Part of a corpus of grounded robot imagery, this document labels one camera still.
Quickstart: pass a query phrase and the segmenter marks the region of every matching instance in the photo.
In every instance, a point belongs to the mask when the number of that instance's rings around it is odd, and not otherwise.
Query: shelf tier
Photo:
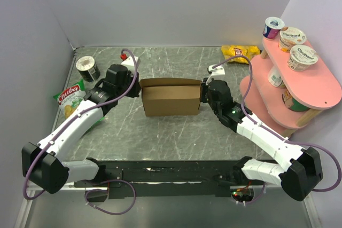
[[[279,125],[288,129],[299,129],[296,122],[305,112],[294,112],[283,103],[282,94],[286,89],[276,88],[268,81],[268,73],[273,67],[270,59],[261,59],[255,56],[252,59],[253,81],[265,104],[269,115]]]
[[[342,98],[342,88],[322,58],[319,57],[318,62],[307,70],[295,72],[287,65],[290,54],[280,50],[278,42],[279,35],[274,40],[262,40],[291,95],[301,104],[313,109],[329,109],[337,105]],[[304,45],[312,48],[308,41]]]
[[[241,83],[240,83],[240,92],[242,95],[244,95],[247,91],[249,80],[250,80],[250,77],[247,76],[247,77],[243,78]],[[246,104],[247,108],[249,108],[255,115],[257,115],[258,118],[263,123],[265,123],[267,126],[272,128],[277,133],[281,134],[282,136],[289,136],[291,134],[291,132],[289,133],[289,130],[287,128],[279,125],[268,114],[266,106],[263,103],[263,100],[259,94],[257,87],[255,86],[254,81],[252,81],[252,86],[250,88],[250,91],[248,92],[246,99],[245,99],[245,104]]]

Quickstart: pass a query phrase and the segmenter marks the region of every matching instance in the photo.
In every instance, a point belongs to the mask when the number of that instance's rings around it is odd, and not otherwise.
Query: chip bag
[[[62,93],[55,95],[54,99],[67,119],[77,109],[85,95],[83,80],[80,80]]]
[[[260,54],[259,48],[254,45],[223,45],[221,50],[226,60],[230,57],[239,55],[243,55],[249,60],[252,60],[255,55]],[[237,57],[228,62],[239,62],[241,64],[248,64],[248,62],[242,57]]]

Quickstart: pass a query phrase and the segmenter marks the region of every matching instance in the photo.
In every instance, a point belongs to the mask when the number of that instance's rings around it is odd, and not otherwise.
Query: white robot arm
[[[106,74],[106,79],[100,80],[95,87],[90,90],[84,101],[81,102],[77,110],[52,134],[41,140],[37,145],[28,143],[22,149],[22,168],[25,176],[32,161],[38,152],[51,143],[56,132],[69,122],[75,115],[95,106],[104,103],[122,94],[122,90],[130,84],[132,60],[127,59],[121,65],[112,65]],[[261,125],[265,124],[247,109],[246,116],[241,105],[232,100],[230,89],[224,78],[224,69],[208,69],[211,74],[202,83],[201,101],[209,103],[214,114],[219,121],[234,132],[248,138],[266,153],[268,153],[276,163],[258,161],[251,157],[244,157],[237,161],[234,166],[234,178],[237,183],[246,180],[260,180],[281,186],[284,191],[295,200],[303,200],[312,189],[322,180],[321,160],[318,152],[313,149],[304,149],[299,145],[286,143],[286,138],[275,132],[272,134]],[[115,81],[125,81],[124,85],[116,84]],[[140,91],[138,80],[129,97],[137,97]],[[42,155],[40,164],[30,175],[29,179],[50,193],[56,193],[67,182],[77,182],[80,180],[96,180],[103,182],[106,177],[100,172],[101,166],[94,159],[83,161],[64,161],[66,154],[71,147],[81,138],[81,136],[93,124],[100,120],[117,103],[95,108],[79,116],[53,145]]]

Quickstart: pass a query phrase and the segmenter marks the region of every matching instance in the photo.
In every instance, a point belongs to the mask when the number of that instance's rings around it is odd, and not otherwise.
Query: white backdrop
[[[48,0],[72,46],[261,45],[289,0]]]
[[[337,80],[342,83],[342,0],[290,0],[282,19],[285,24],[305,31],[308,39]],[[323,112],[293,136],[294,141],[322,145],[342,162],[342,104]],[[331,186],[337,177],[332,160],[321,153],[323,180],[319,188]],[[340,199],[342,185],[331,192],[312,193],[324,228],[342,227]]]
[[[0,0],[0,227],[23,197],[21,149],[51,132],[73,51],[45,0]]]

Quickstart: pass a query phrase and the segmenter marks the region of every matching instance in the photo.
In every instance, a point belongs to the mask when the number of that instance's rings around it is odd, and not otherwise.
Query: cardboard box
[[[146,116],[197,115],[201,80],[147,78],[140,80]]]

